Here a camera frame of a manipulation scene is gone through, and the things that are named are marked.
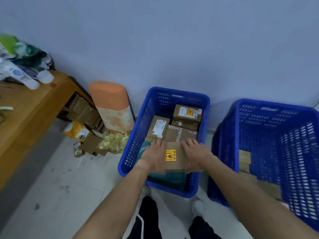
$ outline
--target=blue plastic crate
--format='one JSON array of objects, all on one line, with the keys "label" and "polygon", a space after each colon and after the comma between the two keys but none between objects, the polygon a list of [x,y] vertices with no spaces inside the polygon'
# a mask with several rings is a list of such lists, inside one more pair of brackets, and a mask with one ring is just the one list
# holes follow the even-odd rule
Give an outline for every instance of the blue plastic crate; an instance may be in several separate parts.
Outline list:
[{"label": "blue plastic crate", "polygon": [[[197,135],[197,141],[205,143],[210,106],[209,97],[199,93],[153,87],[148,91],[146,95],[134,128],[131,132],[130,138],[118,164],[117,169],[121,176],[126,176],[133,168],[135,160],[138,156],[138,152],[145,140],[154,115],[167,117],[170,118],[172,121],[176,104],[201,108],[203,110],[202,121],[199,126]],[[159,185],[155,182],[149,181],[149,179],[151,178],[147,179],[146,185],[185,198],[191,198],[197,193],[198,190],[199,173],[196,172],[187,175],[187,183],[184,191],[179,191],[163,185]]]},{"label": "blue plastic crate", "polygon": [[[291,211],[319,230],[319,113],[309,107],[242,99],[219,127],[218,157],[239,171],[239,149],[251,152],[250,173],[281,186]],[[207,194],[228,205],[215,183]]]}]

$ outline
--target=orange and white patterned object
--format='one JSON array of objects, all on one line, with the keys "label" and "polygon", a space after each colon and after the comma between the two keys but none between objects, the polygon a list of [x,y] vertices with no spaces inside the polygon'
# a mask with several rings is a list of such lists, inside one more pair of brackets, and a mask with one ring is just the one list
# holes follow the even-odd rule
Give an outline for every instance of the orange and white patterned object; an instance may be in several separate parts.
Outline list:
[{"label": "orange and white patterned object", "polygon": [[94,104],[109,132],[131,131],[134,119],[124,86],[97,81],[89,85]]}]

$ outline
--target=forearm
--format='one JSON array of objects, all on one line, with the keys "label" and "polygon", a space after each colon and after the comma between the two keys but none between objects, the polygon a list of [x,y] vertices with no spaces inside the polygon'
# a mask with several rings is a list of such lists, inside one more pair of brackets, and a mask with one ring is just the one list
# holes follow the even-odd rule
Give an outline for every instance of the forearm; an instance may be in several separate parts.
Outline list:
[{"label": "forearm", "polygon": [[215,156],[208,161],[205,170],[253,238],[318,238],[314,230],[257,185]]},{"label": "forearm", "polygon": [[74,239],[122,238],[148,174],[147,165],[139,161],[95,209]]}]

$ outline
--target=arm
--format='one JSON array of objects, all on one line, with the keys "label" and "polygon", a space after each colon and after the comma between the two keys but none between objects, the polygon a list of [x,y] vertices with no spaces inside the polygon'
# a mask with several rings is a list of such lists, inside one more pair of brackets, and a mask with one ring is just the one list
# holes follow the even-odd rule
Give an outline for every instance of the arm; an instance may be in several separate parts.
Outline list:
[{"label": "arm", "polygon": [[73,239],[122,238],[151,172],[165,173],[165,142],[148,147],[128,175],[107,195]]},{"label": "arm", "polygon": [[223,164],[203,144],[182,142],[188,172],[206,170],[253,238],[319,238],[319,234],[257,185]]}]

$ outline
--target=blue logo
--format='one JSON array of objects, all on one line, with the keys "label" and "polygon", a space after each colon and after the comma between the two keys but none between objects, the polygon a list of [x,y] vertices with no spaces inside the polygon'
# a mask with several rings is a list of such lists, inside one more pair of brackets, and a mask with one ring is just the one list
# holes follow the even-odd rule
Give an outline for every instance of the blue logo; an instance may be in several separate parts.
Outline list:
[{"label": "blue logo", "polygon": [[22,74],[21,74],[21,72],[20,72],[20,71],[18,71],[18,70],[14,70],[14,71],[13,71],[13,74],[14,74],[14,75],[16,75],[16,76],[20,76],[20,75],[22,75]]}]

